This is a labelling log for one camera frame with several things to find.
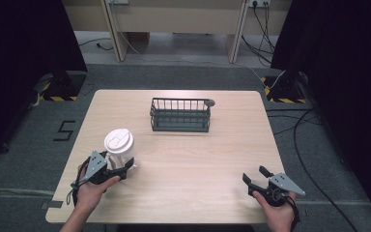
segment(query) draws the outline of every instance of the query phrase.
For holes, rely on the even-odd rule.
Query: forearm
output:
[[[63,225],[61,232],[80,232],[83,230],[87,218],[92,213],[90,210],[74,208],[66,223]]]

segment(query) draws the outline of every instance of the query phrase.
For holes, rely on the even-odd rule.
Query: white cup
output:
[[[124,167],[126,162],[134,158],[134,137],[127,129],[117,129],[104,138],[104,147],[113,169]],[[137,160],[129,169],[132,172],[137,167]]]

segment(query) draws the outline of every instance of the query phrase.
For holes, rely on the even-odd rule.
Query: black wire basket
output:
[[[153,98],[150,116],[153,131],[208,132],[210,99],[163,99]]]

